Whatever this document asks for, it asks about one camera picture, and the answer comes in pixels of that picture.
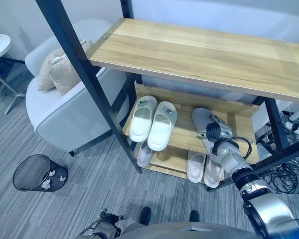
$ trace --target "black mesh trash can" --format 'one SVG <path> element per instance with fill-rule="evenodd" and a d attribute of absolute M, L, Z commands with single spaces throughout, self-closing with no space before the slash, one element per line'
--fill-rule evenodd
<path fill-rule="evenodd" d="M 26 158 L 13 175 L 13 185 L 20 191 L 54 192 L 63 187 L 68 170 L 44 154 Z"/>

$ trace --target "shoe rack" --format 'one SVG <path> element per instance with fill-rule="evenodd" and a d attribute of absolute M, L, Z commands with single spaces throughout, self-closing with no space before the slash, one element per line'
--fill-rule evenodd
<path fill-rule="evenodd" d="M 168 147 L 163 151 L 155 152 L 153 154 L 150 165 L 146 167 L 147 169 L 187 179 L 186 168 L 188 150 L 207 154 L 202 140 L 196 136 L 197 131 L 192 121 L 192 113 L 197 107 L 210 109 L 215 115 L 221 117 L 229 124 L 234 135 L 247 138 L 252 143 L 253 148 L 252 154 L 247 161 L 252 164 L 258 162 L 258 152 L 255 144 L 256 140 L 251 116 L 258 110 L 259 106 L 137 83 L 135 84 L 135 90 L 137 93 L 136 102 L 142 96 L 150 95 L 154 96 L 158 103 L 161 101 L 169 101 L 173 103 L 177 109 L 177 121 L 169 140 Z M 123 133 L 126 136 L 130 135 L 133 112 L 134 109 L 132 109 L 128 120 L 123 127 Z M 244 155 L 248 149 L 247 144 L 241 141 L 237 141 L 237 143 Z"/>
<path fill-rule="evenodd" d="M 85 55 L 61 1 L 37 0 L 37 3 L 138 173 L 142 170 L 137 166 L 125 137 L 129 135 L 130 122 L 124 128 L 124 135 L 115 120 L 116 109 L 110 106 L 97 77 L 94 77 L 101 67 L 256 95 L 258 104 L 265 103 L 277 152 L 258 162 L 256 145 L 252 144 L 253 152 L 248 160 L 258 162 L 252 165 L 253 170 L 261 173 L 299 157 L 299 141 L 288 142 L 275 100 L 299 103 L 299 44 L 122 18 Z M 124 95 L 130 85 L 127 89 L 125 86 L 119 96 Z M 251 115 L 257 106 L 142 85 L 136 85 L 136 90 L 138 97 L 153 95 L 158 100 L 172 102 L 179 114 L 169 146 L 154 154 L 149 166 L 151 170 L 184 177 L 187 150 L 206 152 L 200 139 L 196 138 L 191 120 L 191 112 L 196 107 L 211 109 L 231 126 L 234 134 L 255 143 Z M 246 145 L 240 146 L 244 153 Z M 232 181 L 226 178 L 217 188 L 230 183 Z"/>

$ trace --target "beige cushion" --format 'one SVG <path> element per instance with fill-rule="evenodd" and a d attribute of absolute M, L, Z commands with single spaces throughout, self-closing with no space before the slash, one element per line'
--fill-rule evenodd
<path fill-rule="evenodd" d="M 91 46 L 92 41 L 86 41 L 86 43 L 82 45 L 84 52 Z M 61 95 L 65 95 L 81 81 L 67 57 L 50 67 L 50 76 Z"/>
<path fill-rule="evenodd" d="M 38 75 L 38 90 L 39 91 L 45 91 L 45 90 L 50 90 L 52 88 L 54 88 L 54 83 L 52 81 L 52 78 L 50 76 L 50 61 L 51 59 L 57 57 L 57 56 L 62 56 L 64 55 L 64 51 L 62 49 L 62 47 L 54 50 L 53 52 L 51 52 L 49 55 L 47 55 L 47 57 L 45 58 L 39 75 Z"/>

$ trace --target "wooden board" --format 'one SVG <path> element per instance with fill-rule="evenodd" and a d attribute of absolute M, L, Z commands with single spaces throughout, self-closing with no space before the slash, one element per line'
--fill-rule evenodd
<path fill-rule="evenodd" d="M 157 93 L 161 90 L 161 88 L 156 88 L 154 91 Z M 202 140 L 196 137 L 197 130 L 192 121 L 192 113 L 194 111 L 194 107 L 174 104 L 177 109 L 177 121 L 175 127 L 173 129 L 171 138 L 168 142 L 168 145 L 177 147 L 185 150 L 192 150 L 197 152 L 202 152 L 207 154 L 207 150 L 202 142 Z M 131 121 L 133 117 L 134 108 L 132 109 L 126 124 L 124 125 L 123 132 L 125 135 L 130 135 L 130 127 Z M 233 130 L 234 135 L 242 136 L 247 138 L 250 142 L 252 142 L 252 153 L 248 158 L 249 163 L 257 163 L 258 152 L 257 146 L 255 144 L 255 135 L 253 131 L 253 126 L 251 122 L 251 118 L 236 116 L 229 113 L 212 111 L 215 115 L 221 117 L 225 122 L 229 124 L 231 129 Z M 240 146 L 240 150 L 243 155 L 246 154 L 248 150 L 248 145 L 243 141 L 237 141 Z"/>
<path fill-rule="evenodd" d="M 135 84 L 138 97 L 154 96 L 158 101 L 169 101 L 174 104 L 191 106 L 194 108 L 205 107 L 211 111 L 223 112 L 230 115 L 251 117 L 258 109 L 257 105 L 250 105 L 237 101 L 222 100 L 208 96 L 191 94 L 186 92 L 174 91 L 155 86 Z"/>
<path fill-rule="evenodd" d="M 87 51 L 93 65 L 299 102 L 299 44 L 121 19 Z"/>
<path fill-rule="evenodd" d="M 161 152 L 155 152 L 146 169 L 187 179 L 187 155 L 188 151 L 169 146 Z"/>

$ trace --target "black shoe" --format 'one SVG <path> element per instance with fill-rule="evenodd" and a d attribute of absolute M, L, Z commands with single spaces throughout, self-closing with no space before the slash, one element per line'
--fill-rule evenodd
<path fill-rule="evenodd" d="M 197 223 L 200 222 L 200 215 L 196 210 L 190 212 L 189 221 Z"/>
<path fill-rule="evenodd" d="M 148 226 L 150 223 L 151 210 L 150 208 L 143 208 L 141 211 L 139 223 Z"/>

